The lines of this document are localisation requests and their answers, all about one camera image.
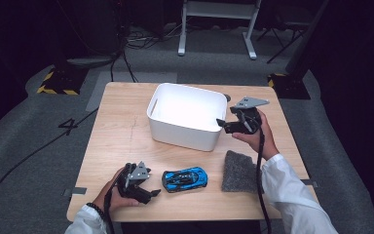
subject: person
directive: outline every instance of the person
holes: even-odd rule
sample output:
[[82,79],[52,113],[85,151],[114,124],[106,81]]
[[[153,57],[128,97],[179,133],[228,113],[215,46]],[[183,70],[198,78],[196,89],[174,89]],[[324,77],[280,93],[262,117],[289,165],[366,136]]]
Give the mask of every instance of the person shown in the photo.
[[[262,186],[269,203],[280,211],[285,233],[337,233],[327,213],[278,151],[266,115],[257,111],[260,113],[261,129],[265,135],[262,157],[266,163],[262,167]],[[232,137],[248,143],[258,152],[259,131],[254,135],[233,133]],[[76,214],[73,223],[66,229],[66,234],[106,233],[106,224],[101,218],[103,200],[120,171],[121,169],[105,184],[91,204],[85,205]],[[123,198],[118,189],[113,189],[110,211],[133,206],[138,206],[136,200]]]

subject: toy car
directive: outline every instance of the toy car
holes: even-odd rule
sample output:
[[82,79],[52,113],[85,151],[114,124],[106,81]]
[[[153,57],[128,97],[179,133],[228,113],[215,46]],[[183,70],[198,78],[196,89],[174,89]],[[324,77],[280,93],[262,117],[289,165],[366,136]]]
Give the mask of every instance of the toy car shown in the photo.
[[169,193],[181,192],[207,186],[207,174],[199,167],[176,172],[165,171],[162,177],[163,187]]

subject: white container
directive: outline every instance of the white container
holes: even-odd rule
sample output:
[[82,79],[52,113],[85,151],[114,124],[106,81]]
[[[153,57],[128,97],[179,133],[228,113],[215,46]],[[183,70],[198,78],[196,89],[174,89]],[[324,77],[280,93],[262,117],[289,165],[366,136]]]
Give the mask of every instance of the white container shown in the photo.
[[182,147],[211,151],[220,136],[216,119],[225,120],[224,95],[164,83],[157,87],[147,108],[154,140]]

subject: bracelet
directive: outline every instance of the bracelet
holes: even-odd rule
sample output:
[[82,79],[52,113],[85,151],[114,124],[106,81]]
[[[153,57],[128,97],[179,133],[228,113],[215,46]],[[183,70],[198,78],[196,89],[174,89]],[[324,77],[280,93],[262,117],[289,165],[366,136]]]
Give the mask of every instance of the bracelet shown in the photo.
[[94,204],[94,203],[87,203],[87,206],[89,206],[89,207],[93,208],[94,210],[96,210],[96,212],[99,214],[99,216],[101,217],[101,219],[105,220],[105,213],[96,204]]

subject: white sleeve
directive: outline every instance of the white sleeve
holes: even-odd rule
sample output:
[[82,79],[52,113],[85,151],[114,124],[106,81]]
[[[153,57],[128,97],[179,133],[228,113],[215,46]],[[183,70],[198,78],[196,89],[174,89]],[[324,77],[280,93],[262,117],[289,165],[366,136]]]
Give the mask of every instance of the white sleeve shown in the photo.
[[65,234],[106,234],[106,225],[93,208],[85,205],[75,215],[74,222],[66,229]]
[[262,172],[264,192],[280,211],[286,233],[337,233],[327,213],[282,155],[269,159]]

